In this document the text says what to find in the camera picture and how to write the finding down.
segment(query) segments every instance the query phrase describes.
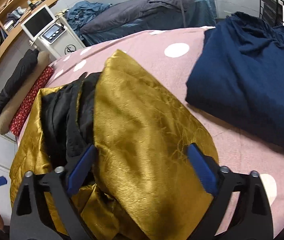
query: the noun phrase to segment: pink bedspread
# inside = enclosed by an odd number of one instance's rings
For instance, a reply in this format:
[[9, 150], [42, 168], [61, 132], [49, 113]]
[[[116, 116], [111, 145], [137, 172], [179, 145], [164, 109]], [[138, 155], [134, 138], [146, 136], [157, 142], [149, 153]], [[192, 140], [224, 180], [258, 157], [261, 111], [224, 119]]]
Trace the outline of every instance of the pink bedspread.
[[[52, 63], [55, 73], [46, 87], [70, 83], [83, 72], [102, 71], [104, 62], [116, 49], [126, 52], [171, 91], [206, 127], [216, 145], [220, 165], [226, 165], [234, 172], [250, 173], [256, 170], [262, 174], [269, 201], [272, 203], [276, 236], [284, 228], [284, 152], [279, 147], [266, 144], [240, 129], [193, 109], [185, 101], [185, 83], [202, 52], [205, 30], [188, 28], [143, 31], [76, 51]], [[18, 141], [23, 136], [26, 123]], [[236, 194], [232, 197], [219, 233], [228, 227], [236, 197]]]

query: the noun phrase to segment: white machine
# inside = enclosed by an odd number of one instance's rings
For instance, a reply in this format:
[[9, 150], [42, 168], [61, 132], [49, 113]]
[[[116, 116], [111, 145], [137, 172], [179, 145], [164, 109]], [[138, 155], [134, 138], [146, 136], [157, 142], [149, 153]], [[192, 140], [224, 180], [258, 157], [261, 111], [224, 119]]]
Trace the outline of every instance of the white machine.
[[31, 44], [58, 59], [85, 45], [61, 16], [56, 18], [47, 5], [42, 6], [21, 24]]

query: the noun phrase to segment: monitor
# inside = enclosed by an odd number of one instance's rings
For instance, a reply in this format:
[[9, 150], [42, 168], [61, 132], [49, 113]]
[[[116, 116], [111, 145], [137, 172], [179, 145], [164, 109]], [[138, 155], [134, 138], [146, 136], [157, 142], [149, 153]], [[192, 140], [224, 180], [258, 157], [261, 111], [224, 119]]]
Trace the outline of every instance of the monitor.
[[47, 5], [42, 6], [28, 19], [26, 19], [21, 27], [29, 38], [34, 41], [37, 36], [43, 33], [55, 21], [54, 14], [50, 11]]

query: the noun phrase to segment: circular black logo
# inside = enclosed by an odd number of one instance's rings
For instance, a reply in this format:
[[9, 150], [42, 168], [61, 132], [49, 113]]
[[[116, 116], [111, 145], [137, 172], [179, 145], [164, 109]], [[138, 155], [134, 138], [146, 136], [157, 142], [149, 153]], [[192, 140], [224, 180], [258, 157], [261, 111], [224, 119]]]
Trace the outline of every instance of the circular black logo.
[[76, 47], [73, 44], [67, 45], [64, 49], [64, 54], [69, 54], [76, 51]]

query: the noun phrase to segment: beige rolled cushion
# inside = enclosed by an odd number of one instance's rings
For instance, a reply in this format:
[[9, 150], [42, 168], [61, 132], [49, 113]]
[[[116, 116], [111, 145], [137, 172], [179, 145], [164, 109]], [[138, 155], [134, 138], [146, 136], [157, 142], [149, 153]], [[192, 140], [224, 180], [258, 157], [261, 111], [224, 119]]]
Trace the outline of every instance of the beige rolled cushion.
[[23, 82], [22, 87], [14, 95], [13, 98], [7, 103], [0, 115], [0, 134], [6, 134], [10, 130], [11, 121], [22, 104], [24, 98], [27, 96], [32, 86], [38, 77], [41, 76], [43, 70], [50, 64], [50, 55], [47, 52], [41, 51], [38, 55], [38, 63], [34, 71]]

